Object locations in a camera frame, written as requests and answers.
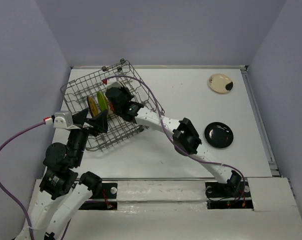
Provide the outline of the cream floral plate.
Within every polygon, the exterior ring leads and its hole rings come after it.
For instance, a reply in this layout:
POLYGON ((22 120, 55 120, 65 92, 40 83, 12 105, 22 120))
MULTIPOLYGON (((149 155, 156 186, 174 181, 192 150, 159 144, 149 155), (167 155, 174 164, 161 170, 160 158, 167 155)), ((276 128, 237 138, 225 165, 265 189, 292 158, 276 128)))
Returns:
POLYGON ((120 80, 111 80, 109 84, 109 88, 126 88, 126 85, 120 80))

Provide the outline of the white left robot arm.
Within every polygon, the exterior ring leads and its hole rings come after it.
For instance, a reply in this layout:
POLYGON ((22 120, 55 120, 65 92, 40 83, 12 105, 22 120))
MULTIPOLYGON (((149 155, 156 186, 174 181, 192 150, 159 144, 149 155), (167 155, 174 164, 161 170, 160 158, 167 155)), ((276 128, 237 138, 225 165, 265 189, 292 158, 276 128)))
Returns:
POLYGON ((43 161, 46 172, 28 221, 17 239, 57 240, 75 212, 90 197, 101 193, 102 179, 88 171, 81 176, 73 169, 80 166, 88 137, 108 130, 107 111, 88 118, 86 108, 76 114, 60 111, 44 119, 46 125, 69 131, 66 144, 48 146, 43 161))

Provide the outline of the yellow patterned plate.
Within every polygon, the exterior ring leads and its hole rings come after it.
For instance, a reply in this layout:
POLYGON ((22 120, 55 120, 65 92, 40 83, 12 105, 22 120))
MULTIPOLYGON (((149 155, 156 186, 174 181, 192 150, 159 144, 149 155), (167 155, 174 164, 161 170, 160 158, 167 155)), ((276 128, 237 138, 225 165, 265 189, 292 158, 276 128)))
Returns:
POLYGON ((88 108, 89 108, 91 116, 92 117, 97 116, 98 115, 98 109, 97 109, 97 105, 96 105, 95 100, 89 95, 86 97, 86 99, 87 99, 87 104, 88 104, 88 108))

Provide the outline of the orange plate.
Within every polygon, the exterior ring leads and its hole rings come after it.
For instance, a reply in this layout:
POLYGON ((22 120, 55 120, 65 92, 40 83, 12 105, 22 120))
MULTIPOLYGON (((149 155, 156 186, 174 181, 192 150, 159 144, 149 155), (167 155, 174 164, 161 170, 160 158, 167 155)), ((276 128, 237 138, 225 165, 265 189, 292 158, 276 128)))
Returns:
POLYGON ((108 101, 108 103, 109 103, 109 106, 110 106, 111 111, 112 111, 112 112, 115 112, 115 108, 114 108, 114 106, 113 106, 113 103, 112 103, 111 101, 108 101))

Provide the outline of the lime green plate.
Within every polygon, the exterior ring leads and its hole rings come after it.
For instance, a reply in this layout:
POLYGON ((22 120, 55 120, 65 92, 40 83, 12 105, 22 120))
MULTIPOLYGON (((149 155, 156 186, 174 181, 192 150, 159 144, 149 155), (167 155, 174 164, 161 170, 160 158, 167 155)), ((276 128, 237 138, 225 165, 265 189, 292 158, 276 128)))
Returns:
POLYGON ((107 99, 101 91, 97 91, 97 100, 101 111, 109 111, 107 99))

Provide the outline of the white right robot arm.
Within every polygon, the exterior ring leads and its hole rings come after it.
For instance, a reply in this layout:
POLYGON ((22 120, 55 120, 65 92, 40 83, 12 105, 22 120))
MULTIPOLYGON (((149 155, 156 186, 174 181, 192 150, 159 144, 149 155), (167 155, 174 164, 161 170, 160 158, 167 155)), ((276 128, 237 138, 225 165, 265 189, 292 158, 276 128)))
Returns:
POLYGON ((164 116, 157 99, 154 99, 155 110, 150 110, 142 103, 133 101, 134 96, 123 86, 108 88, 106 97, 113 112, 123 120, 164 133, 179 154, 200 163, 214 176, 225 195, 232 196, 239 191, 243 175, 234 167, 217 161, 202 145, 191 120, 175 120, 164 116))

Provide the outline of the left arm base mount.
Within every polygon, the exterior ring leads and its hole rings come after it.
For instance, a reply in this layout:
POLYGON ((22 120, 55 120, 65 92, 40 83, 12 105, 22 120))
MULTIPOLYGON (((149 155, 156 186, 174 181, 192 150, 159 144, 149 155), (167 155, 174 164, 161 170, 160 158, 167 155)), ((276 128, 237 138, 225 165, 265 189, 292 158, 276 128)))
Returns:
POLYGON ((117 210, 118 184, 116 182, 103 182, 101 190, 86 200, 79 210, 115 211, 117 210))

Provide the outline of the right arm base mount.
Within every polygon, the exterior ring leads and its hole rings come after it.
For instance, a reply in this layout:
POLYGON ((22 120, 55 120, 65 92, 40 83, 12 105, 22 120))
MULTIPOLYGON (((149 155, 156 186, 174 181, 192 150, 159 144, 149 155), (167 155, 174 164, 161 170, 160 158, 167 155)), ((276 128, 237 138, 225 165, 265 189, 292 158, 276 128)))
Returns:
POLYGON ((218 182, 205 183, 205 195, 207 198, 207 209, 209 210, 230 210, 230 209, 253 209, 253 202, 248 181, 240 183, 237 193, 225 193, 222 184, 218 182))

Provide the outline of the cream plate with black spot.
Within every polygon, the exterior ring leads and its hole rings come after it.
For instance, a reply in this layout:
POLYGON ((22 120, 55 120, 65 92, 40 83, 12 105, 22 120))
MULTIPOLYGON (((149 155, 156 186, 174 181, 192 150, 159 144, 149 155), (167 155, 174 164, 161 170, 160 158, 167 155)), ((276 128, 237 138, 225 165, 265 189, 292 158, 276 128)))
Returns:
POLYGON ((233 89, 234 83, 227 75, 216 73, 209 77, 208 86, 218 94, 225 94, 233 89))

